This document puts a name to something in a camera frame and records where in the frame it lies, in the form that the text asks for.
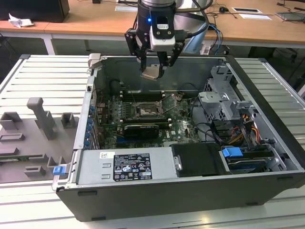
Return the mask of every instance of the electronic device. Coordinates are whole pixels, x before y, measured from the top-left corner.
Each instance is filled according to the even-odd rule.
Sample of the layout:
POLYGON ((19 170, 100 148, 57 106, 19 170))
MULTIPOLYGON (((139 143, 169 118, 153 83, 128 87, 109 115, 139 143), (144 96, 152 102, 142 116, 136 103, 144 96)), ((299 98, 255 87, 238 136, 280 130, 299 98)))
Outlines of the electronic device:
POLYGON ((33 21, 63 22, 69 13, 68 0, 0 0, 0 20, 9 13, 33 21))
POLYGON ((305 183, 305 151, 233 57, 181 56, 159 81, 132 56, 89 64, 71 162, 53 171, 77 220, 262 205, 305 183))

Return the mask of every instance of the blue tab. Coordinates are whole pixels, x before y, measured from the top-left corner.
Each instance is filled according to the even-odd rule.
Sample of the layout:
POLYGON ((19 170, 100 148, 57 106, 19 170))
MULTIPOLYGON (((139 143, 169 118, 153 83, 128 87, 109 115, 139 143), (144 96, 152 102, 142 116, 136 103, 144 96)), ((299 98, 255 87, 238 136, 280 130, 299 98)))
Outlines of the blue tab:
POLYGON ((53 175, 60 175, 64 176, 66 175, 66 166, 55 166, 53 169, 53 175))
POLYGON ((224 157, 231 157, 231 156, 243 156, 242 151, 239 147, 226 147, 222 150, 224 157))

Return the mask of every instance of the gray plastic block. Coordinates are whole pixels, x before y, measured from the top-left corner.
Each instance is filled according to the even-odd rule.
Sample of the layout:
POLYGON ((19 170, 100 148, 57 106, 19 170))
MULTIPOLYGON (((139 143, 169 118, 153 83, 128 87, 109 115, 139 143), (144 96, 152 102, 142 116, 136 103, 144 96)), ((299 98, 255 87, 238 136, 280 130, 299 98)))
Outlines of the gray plastic block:
POLYGON ((13 156, 19 153, 18 148, 0 148, 0 156, 13 156))
POLYGON ((17 133, 17 134, 6 134, 0 135, 0 142, 15 142, 15 141, 23 141, 24 135, 17 133))
POLYGON ((54 167, 57 166, 58 164, 54 161, 53 157, 49 157, 48 163, 47 163, 47 168, 50 171, 53 171, 54 167))
POLYGON ((30 58, 31 54, 21 54, 21 56, 19 57, 19 60, 27 60, 28 58, 30 58))
POLYGON ((40 162, 40 163, 47 163, 49 161, 49 158, 46 154, 43 154, 41 156, 32 156, 29 157, 29 160, 31 162, 40 162))
POLYGON ((28 100, 27 107, 34 112, 39 126, 42 128, 47 139, 50 140, 53 138, 54 132, 52 129, 51 122, 48 120, 46 113, 43 110, 42 104, 42 98, 30 98, 28 100))
POLYGON ((73 113, 62 113, 61 115, 61 123, 64 129, 66 128, 75 128, 76 123, 74 119, 73 113))
POLYGON ((0 118, 0 124, 5 130, 16 130, 15 122, 22 122, 17 112, 4 112, 0 118))
MULTIPOLYGON (((52 117, 51 112, 50 111, 45 111, 45 113, 46 113, 48 121, 50 122, 51 127, 53 127, 55 125, 55 121, 54 121, 54 119, 52 117)), ((40 124, 39 124, 37 119, 35 119, 35 122, 36 122, 36 125, 38 126, 38 128, 41 129, 41 126, 40 126, 40 124)))
POLYGON ((60 166, 60 165, 64 165, 64 164, 66 164, 66 161, 65 161, 65 159, 61 156, 61 157, 59 158, 58 165, 60 166))
POLYGON ((46 171, 43 169, 42 166, 27 166, 24 170, 25 175, 28 177, 38 177, 44 176, 46 171))

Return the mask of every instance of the wooden table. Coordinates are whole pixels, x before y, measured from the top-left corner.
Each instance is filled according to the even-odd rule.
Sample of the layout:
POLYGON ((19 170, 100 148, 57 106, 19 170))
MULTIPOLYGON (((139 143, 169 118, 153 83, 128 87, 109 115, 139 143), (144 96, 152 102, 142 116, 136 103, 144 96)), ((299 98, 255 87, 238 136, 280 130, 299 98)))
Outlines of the wooden table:
MULTIPOLYGON (((231 7, 256 8, 263 14, 275 14, 287 9, 277 6, 278 0, 217 0, 231 7)), ((64 23, 35 22, 35 26, 18 29, 7 21, 0 21, 0 32, 10 37, 39 37, 45 42, 49 54, 56 54, 52 39, 115 40, 124 41, 124 33, 132 27, 136 12, 115 11, 116 3, 69 0, 70 13, 64 23)), ((305 8, 304 3, 288 2, 287 7, 305 8)), ((206 10, 218 12, 219 6, 206 10)), ((216 23, 224 34, 223 44, 264 47, 305 48, 305 25, 303 23, 283 22, 276 16, 272 20, 243 19, 240 15, 218 15, 216 23)), ((205 44, 215 40, 214 31, 208 31, 205 44)))

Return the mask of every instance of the power supply label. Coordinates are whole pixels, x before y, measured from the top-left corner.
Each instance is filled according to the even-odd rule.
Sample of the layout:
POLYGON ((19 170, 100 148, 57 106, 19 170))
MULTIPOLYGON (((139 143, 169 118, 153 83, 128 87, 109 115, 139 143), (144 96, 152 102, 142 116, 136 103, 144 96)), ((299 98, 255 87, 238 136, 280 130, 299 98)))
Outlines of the power supply label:
POLYGON ((149 154, 114 155, 113 165, 114 181, 153 178, 149 154))

